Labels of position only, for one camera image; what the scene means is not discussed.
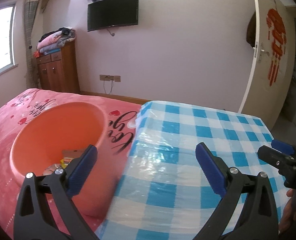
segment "black tv screen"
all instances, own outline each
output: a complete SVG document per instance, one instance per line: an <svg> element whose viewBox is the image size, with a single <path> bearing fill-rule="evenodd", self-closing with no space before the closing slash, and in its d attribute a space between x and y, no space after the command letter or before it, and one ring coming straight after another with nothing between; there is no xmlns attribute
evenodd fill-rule
<svg viewBox="0 0 296 240"><path fill-rule="evenodd" d="M138 25L139 0L101 0L88 5L88 31Z"/></svg>

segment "baseboard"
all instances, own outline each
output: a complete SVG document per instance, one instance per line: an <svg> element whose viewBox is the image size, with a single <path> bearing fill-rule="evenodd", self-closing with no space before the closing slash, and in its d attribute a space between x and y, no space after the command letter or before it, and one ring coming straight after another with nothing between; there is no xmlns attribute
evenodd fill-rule
<svg viewBox="0 0 296 240"><path fill-rule="evenodd" d="M124 97L124 96L118 96L118 95L107 95L103 93L94 93L94 92L87 92L87 91L80 91L80 93L85 96L98 96L98 97L112 98L112 99L130 102L138 105L143 105L150 101L150 100L139 99L139 98L130 98L130 97Z"/></svg>

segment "wall socket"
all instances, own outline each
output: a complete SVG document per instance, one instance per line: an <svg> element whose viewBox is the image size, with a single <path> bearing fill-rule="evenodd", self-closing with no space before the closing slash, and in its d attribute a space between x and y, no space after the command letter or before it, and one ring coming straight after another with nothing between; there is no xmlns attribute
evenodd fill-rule
<svg viewBox="0 0 296 240"><path fill-rule="evenodd" d="M99 75L99 80L120 82L120 76Z"/></svg>

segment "metal bolt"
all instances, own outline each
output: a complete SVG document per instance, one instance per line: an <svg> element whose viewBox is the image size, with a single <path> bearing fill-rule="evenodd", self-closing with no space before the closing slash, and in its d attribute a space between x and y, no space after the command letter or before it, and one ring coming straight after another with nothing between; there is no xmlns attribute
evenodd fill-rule
<svg viewBox="0 0 296 240"><path fill-rule="evenodd" d="M27 179L30 179L34 174L32 172L29 172L26 174L26 178Z"/></svg>
<svg viewBox="0 0 296 240"><path fill-rule="evenodd" d="M57 175L62 174L63 172L64 172L64 170L62 168L55 170L55 174L57 174Z"/></svg>
<svg viewBox="0 0 296 240"><path fill-rule="evenodd" d="M260 173L260 176L263 177L263 178L268 177L267 173L265 173L264 171L262 171L262 172Z"/></svg>
<svg viewBox="0 0 296 240"><path fill-rule="evenodd" d="M232 167L232 168L230 168L230 172L231 172L232 174L237 174L237 173L238 173L238 169L235 168L235 167Z"/></svg>

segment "window sill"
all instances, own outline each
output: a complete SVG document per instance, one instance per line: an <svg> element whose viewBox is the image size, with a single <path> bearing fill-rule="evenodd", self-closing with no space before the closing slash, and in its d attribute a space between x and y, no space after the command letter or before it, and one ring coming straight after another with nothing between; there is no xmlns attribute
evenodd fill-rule
<svg viewBox="0 0 296 240"><path fill-rule="evenodd" d="M1 76L2 74L6 73L7 71L9 71L9 70L11 70L11 69L13 69L13 68L16 68L16 67L18 67L18 64L16 64L16 65L11 64L11 65L7 65L7 66L5 66L5 67L2 67L2 68L0 69L0 76Z"/></svg>

